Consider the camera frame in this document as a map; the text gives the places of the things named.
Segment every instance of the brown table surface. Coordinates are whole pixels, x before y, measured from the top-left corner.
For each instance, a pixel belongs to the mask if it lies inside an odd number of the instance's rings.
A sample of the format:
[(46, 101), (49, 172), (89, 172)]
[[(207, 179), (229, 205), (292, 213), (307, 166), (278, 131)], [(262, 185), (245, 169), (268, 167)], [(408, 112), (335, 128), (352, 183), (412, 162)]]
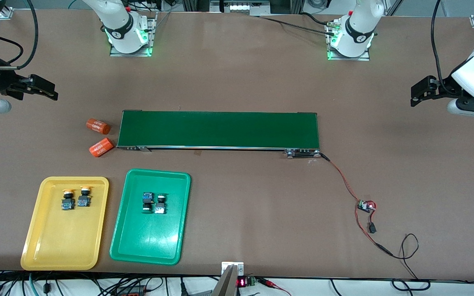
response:
[[(304, 16), (278, 18), (320, 29)], [(378, 204), (374, 239), (397, 253), (412, 232), (420, 250), (408, 263), (418, 277), (474, 279), (474, 118), (449, 114), (448, 99), (409, 106), (410, 87), (436, 75), (430, 19), (384, 17), (370, 62), (328, 61), (322, 35), (238, 14), (172, 13), (152, 58), (110, 58), (92, 11), (38, 11), (38, 19), (36, 57), (19, 73), (51, 80), (60, 99), (10, 98), (12, 111), (0, 115), (0, 268), (21, 268), (44, 178), (105, 176), (111, 189), (93, 271), (218, 274), (233, 260), (258, 275), (409, 278), (358, 229), (354, 200), (323, 159), (191, 150), (113, 150), (95, 159), (87, 150), (103, 137), (86, 120), (111, 123), (115, 140), (123, 109), (317, 112), (322, 151), (361, 198)], [(436, 33), (448, 75), (474, 48), (474, 29), (466, 18), (440, 18)], [(0, 35), (25, 46), (23, 62), (30, 12), (2, 21)], [(1, 58), (15, 52), (0, 42)], [(176, 266), (109, 258), (134, 167), (192, 176)]]

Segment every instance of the blue electronic component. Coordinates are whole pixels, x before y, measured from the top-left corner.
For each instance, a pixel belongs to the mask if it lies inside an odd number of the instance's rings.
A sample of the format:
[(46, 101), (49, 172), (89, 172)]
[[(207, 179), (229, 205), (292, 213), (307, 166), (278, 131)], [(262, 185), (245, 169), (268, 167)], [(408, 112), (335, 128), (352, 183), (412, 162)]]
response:
[(142, 195), (142, 210), (151, 210), (151, 204), (154, 203), (154, 194), (152, 192), (144, 192)]
[(62, 210), (74, 209), (74, 189), (65, 189), (63, 191)]
[(165, 214), (166, 213), (166, 204), (158, 203), (155, 205), (155, 214)]
[(90, 206), (91, 205), (91, 197), (88, 195), (82, 195), (78, 197), (78, 206)]
[(62, 199), (62, 210), (72, 210), (74, 209), (74, 199)]

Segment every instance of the orange battery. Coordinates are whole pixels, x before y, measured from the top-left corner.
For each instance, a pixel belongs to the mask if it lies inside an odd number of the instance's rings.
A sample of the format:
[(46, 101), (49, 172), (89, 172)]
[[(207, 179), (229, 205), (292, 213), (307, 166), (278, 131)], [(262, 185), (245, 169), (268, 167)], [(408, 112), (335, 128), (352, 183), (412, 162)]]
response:
[(111, 126), (105, 122), (102, 122), (100, 120), (96, 120), (94, 118), (91, 118), (90, 120), (87, 120), (87, 129), (94, 130), (95, 132), (107, 135), (109, 131), (111, 131)]
[(109, 138), (105, 138), (105, 139), (99, 141), (98, 143), (94, 144), (93, 146), (91, 146), (91, 148), (89, 148), (89, 152), (94, 157), (100, 157), (100, 156), (102, 156), (102, 154), (104, 154), (105, 152), (111, 150), (112, 148), (114, 148), (113, 142), (111, 142), (111, 140), (109, 140)]

